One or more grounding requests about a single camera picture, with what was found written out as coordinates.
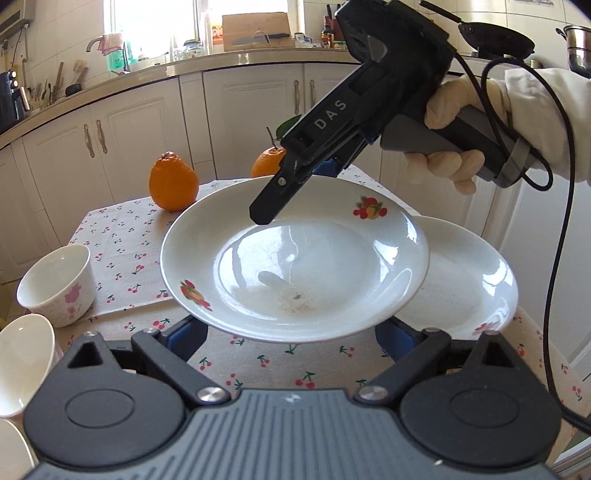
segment orange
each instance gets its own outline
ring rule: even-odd
[[[274,175],[279,171],[279,162],[285,157],[285,148],[271,147],[267,148],[255,160],[251,170],[251,177],[264,177]]]
[[[172,152],[162,155],[150,173],[150,195],[156,205],[169,212],[184,210],[197,197],[197,174]]]

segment white bowl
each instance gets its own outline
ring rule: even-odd
[[[84,315],[96,297],[90,250],[66,245],[33,265],[18,285],[21,306],[65,327]]]
[[[461,226],[430,217],[415,221],[429,241],[431,263],[420,290],[396,317],[416,330],[445,330],[457,340],[503,331],[519,297],[505,259]]]
[[[235,335],[303,343],[370,328],[413,297],[428,245],[403,208],[356,183],[313,176],[258,226],[248,209],[268,181],[218,190],[168,231],[161,270],[186,310]]]
[[[35,459],[21,432],[8,420],[0,419],[0,468],[2,480],[21,480]]]
[[[62,356],[45,317],[30,313],[9,323],[0,332],[0,418],[21,421],[23,410]]]

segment screw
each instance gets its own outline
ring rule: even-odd
[[[361,398],[368,401],[380,401],[388,396],[388,390],[378,385],[367,385],[357,393]]]
[[[221,387],[205,387],[197,392],[197,398],[204,403],[217,403],[226,397],[226,391]]]

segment cherry print tablecloth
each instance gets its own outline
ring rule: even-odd
[[[399,198],[358,168],[341,174],[390,197],[413,215]],[[198,198],[243,180],[213,181],[202,185]],[[97,282],[96,301],[74,324],[56,330],[62,348],[87,330],[107,340],[127,339],[138,329],[161,330],[186,316],[167,292],[160,275],[160,246],[178,213],[170,213],[144,198],[90,212],[71,243],[87,245]],[[521,309],[504,332],[530,368],[545,383],[541,332]],[[553,371],[563,402],[588,415],[588,400],[579,376],[551,345]],[[213,328],[189,363],[234,394],[241,388],[347,388],[353,391],[392,364],[375,340],[373,329],[323,343],[282,345],[228,335]],[[563,423],[549,461],[563,451],[574,429]]]

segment gloved hand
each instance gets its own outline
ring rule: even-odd
[[[487,91],[493,108],[506,123],[511,104],[505,82],[489,79]],[[435,130],[444,128],[467,105],[484,111],[472,82],[467,75],[464,75],[444,83],[431,97],[427,103],[425,125]],[[476,193],[476,184],[472,178],[484,165],[484,154],[479,150],[461,153],[437,152],[428,156],[408,153],[406,159],[408,161],[407,179],[410,183],[420,184],[429,171],[436,177],[450,179],[462,195]]]

